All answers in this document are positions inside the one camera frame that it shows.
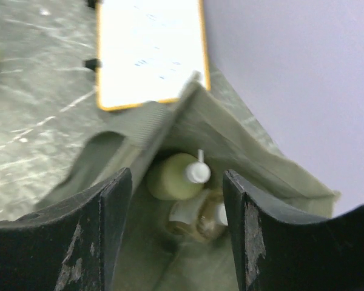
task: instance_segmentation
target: canvas bag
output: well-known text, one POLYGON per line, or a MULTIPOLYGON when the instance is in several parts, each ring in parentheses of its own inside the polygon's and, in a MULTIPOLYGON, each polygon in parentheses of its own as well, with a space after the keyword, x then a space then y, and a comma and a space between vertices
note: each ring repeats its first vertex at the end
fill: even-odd
POLYGON ((237 290, 228 235, 206 245, 165 231, 172 202, 151 197, 141 183, 157 153, 196 155, 203 149, 212 170, 209 187, 220 186, 223 172, 233 169, 296 208, 332 215, 338 193, 266 150, 200 85, 199 77, 192 76, 172 105, 148 102, 113 118, 86 142, 67 178, 35 207, 72 196, 122 167, 131 169, 135 193, 118 255, 116 290, 237 290))

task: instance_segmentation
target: bottle cap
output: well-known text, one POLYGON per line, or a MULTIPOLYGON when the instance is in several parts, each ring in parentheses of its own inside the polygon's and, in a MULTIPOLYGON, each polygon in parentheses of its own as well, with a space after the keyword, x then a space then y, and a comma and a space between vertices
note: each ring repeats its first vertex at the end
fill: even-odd
POLYGON ((216 210, 214 213, 214 219, 219 225, 228 226, 228 219, 226 217, 224 203, 221 203, 216 207, 216 210))
POLYGON ((204 163, 203 150, 198 150, 198 162, 193 162, 186 167, 186 176, 195 184, 204 184, 211 178, 211 169, 204 163))

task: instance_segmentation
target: lavender wall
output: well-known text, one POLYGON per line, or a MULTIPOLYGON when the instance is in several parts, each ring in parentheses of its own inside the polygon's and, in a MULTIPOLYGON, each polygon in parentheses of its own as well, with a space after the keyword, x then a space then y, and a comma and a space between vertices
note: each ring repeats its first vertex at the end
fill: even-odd
POLYGON ((364 0, 206 0, 209 54, 285 155, 364 202, 364 0))

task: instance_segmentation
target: white paper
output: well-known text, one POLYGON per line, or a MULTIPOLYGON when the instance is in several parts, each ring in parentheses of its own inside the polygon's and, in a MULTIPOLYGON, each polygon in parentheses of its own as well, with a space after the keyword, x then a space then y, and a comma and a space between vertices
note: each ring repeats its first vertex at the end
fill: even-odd
POLYGON ((199 0, 104 0, 100 11, 102 107, 174 99, 206 57, 199 0))

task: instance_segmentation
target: gray marble floor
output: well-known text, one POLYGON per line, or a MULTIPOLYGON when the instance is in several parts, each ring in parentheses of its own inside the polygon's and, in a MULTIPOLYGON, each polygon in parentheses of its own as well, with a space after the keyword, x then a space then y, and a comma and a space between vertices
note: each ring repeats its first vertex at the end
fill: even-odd
MULTIPOLYGON (((95 14, 82 0, 0 0, 0 219, 16 219, 66 174, 111 113, 95 104, 95 14)), ((212 92, 279 153, 223 75, 212 92)))

